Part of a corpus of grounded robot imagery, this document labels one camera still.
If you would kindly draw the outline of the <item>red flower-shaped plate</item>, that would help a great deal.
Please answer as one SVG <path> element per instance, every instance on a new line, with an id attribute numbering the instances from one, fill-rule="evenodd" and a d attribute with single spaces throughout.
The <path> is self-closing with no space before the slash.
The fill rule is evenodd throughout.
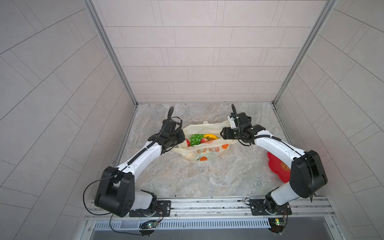
<path id="1" fill-rule="evenodd" d="M 267 153 L 267 156 L 270 170 L 276 174 L 283 183 L 288 183 L 291 176 L 291 169 L 270 152 Z"/>

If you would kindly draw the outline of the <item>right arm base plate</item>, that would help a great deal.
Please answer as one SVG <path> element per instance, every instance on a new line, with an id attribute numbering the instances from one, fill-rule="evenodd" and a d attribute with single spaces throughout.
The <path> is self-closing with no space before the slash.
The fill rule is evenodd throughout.
<path id="1" fill-rule="evenodd" d="M 253 216 L 291 215 L 292 210 L 288 203 L 277 205 L 273 200 L 250 199 L 246 201 Z"/>

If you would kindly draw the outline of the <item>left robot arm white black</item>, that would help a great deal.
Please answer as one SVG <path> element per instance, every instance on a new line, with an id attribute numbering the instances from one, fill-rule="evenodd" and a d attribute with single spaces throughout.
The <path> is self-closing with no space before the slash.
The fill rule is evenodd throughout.
<path id="1" fill-rule="evenodd" d="M 95 206 L 119 217 L 131 211 L 154 214 L 157 196 L 144 190 L 136 191 L 135 181 L 152 161 L 185 141 L 182 124 L 179 117 L 163 120 L 160 132 L 149 137 L 132 158 L 116 168 L 107 167 L 98 186 Z"/>

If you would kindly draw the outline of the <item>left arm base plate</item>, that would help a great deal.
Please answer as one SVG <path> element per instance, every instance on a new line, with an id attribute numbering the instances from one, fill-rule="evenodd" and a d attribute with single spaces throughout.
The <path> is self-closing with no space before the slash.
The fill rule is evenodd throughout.
<path id="1" fill-rule="evenodd" d="M 171 201 L 157 201 L 151 203 L 148 209 L 136 209 L 129 212 L 130 218 L 146 217 L 146 218 L 162 218 L 169 217 L 171 210 Z"/>

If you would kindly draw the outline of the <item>cream plastic shopping bag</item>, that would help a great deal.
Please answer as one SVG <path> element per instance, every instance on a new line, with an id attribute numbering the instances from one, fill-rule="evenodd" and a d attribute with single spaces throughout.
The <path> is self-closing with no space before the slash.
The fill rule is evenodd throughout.
<path id="1" fill-rule="evenodd" d="M 220 136 L 223 128 L 230 127 L 229 121 L 222 123 L 209 124 L 204 122 L 199 125 L 189 125 L 183 128 L 185 138 L 190 140 L 191 135 L 194 134 L 213 134 L 218 137 L 217 140 L 209 140 L 207 143 L 199 144 L 196 146 L 187 146 L 186 140 L 172 149 L 173 152 L 180 154 L 189 161 L 207 161 L 214 160 L 230 150 L 230 146 L 234 144 L 235 140 L 224 140 Z"/>

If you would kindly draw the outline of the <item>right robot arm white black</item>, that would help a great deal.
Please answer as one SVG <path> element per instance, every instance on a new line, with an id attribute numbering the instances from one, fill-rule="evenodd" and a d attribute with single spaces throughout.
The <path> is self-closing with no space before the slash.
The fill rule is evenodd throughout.
<path id="1" fill-rule="evenodd" d="M 311 198 L 328 183 L 323 163 L 315 151 L 298 149 L 273 136 L 266 128 L 252 125 L 252 118 L 235 110 L 228 116 L 229 127 L 220 135 L 225 140 L 238 140 L 244 146 L 257 145 L 284 163 L 290 172 L 290 180 L 265 196 L 266 211 L 274 214 L 284 204 L 298 198 Z"/>

